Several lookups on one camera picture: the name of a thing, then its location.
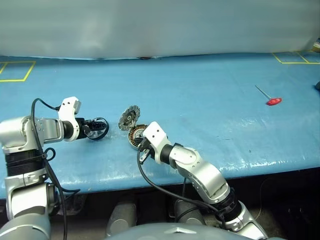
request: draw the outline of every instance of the blue surface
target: blue surface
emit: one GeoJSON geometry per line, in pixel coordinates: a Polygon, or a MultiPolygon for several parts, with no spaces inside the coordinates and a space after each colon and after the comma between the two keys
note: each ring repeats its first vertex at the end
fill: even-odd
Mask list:
{"type": "MultiPolygon", "coordinates": [[[[22,60],[30,58],[0,57],[0,62],[22,60]]],[[[19,71],[25,68],[17,65],[14,72],[19,71]]],[[[140,107],[139,124],[157,121],[172,142],[197,149],[226,178],[278,173],[320,166],[320,95],[313,87],[319,80],[320,65],[281,64],[271,54],[36,59],[25,82],[0,82],[0,121],[29,115],[37,97],[56,106],[70,96],[82,102],[79,117],[106,118],[110,130],[100,141],[50,145],[62,186],[82,192],[148,186],[128,132],[118,129],[130,105],[140,107]],[[283,101],[267,106],[255,85],[283,101]]],[[[41,104],[36,116],[58,117],[41,104]]],[[[143,168],[158,184],[183,181],[174,169],[152,159],[143,168]]],[[[5,197],[5,176],[1,154],[0,198],[5,197]]]]}

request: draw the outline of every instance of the blue table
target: blue table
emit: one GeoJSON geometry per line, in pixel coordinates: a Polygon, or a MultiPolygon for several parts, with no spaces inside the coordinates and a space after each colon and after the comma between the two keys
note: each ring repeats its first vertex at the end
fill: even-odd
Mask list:
{"type": "MultiPolygon", "coordinates": [[[[0,121],[29,115],[37,97],[57,106],[70,96],[82,102],[78,117],[106,118],[110,130],[100,141],[50,145],[57,153],[51,165],[61,185],[83,193],[148,186],[128,132],[118,128],[121,113],[130,105],[140,107],[138,124],[157,121],[173,143],[197,149],[226,178],[319,167],[320,95],[313,87],[320,80],[319,54],[303,56],[314,64],[293,53],[276,57],[241,53],[102,61],[0,57],[0,121]],[[266,105],[255,85],[283,101],[266,105]]],[[[58,117],[41,104],[36,116],[58,117]]],[[[143,168],[160,185],[183,181],[170,166],[152,159],[143,168]]],[[[0,198],[6,196],[6,174],[0,154],[0,198]]]]}

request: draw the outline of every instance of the metal gear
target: metal gear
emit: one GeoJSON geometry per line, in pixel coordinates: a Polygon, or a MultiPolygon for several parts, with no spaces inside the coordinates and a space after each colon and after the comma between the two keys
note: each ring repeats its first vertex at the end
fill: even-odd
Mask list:
{"type": "Polygon", "coordinates": [[[140,117],[140,108],[137,105],[128,107],[121,115],[119,120],[119,128],[122,131],[128,131],[136,126],[136,122],[140,117]]]}
{"type": "Polygon", "coordinates": [[[135,142],[136,138],[143,138],[143,132],[147,128],[145,124],[139,124],[133,127],[128,134],[128,140],[132,147],[138,148],[138,143],[135,142]]]}

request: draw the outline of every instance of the t-handle screwdriver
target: t-handle screwdriver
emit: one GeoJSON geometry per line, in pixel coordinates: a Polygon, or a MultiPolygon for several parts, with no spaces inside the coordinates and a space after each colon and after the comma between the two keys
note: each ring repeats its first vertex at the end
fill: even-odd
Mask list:
{"type": "Polygon", "coordinates": [[[257,85],[255,85],[255,87],[256,87],[263,95],[265,95],[265,96],[269,99],[269,101],[267,101],[267,103],[266,103],[267,105],[273,106],[273,105],[277,105],[277,104],[281,103],[281,101],[282,101],[282,98],[281,98],[281,97],[272,98],[272,97],[270,97],[268,94],[266,94],[266,92],[262,91],[257,85]]]}

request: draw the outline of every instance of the red handle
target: red handle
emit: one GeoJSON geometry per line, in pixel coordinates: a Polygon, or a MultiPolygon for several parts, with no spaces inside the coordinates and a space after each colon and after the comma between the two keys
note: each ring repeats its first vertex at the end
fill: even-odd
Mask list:
{"type": "Polygon", "coordinates": [[[266,104],[269,106],[273,106],[273,105],[277,105],[277,104],[281,103],[281,101],[282,101],[281,97],[271,98],[266,104]]]}

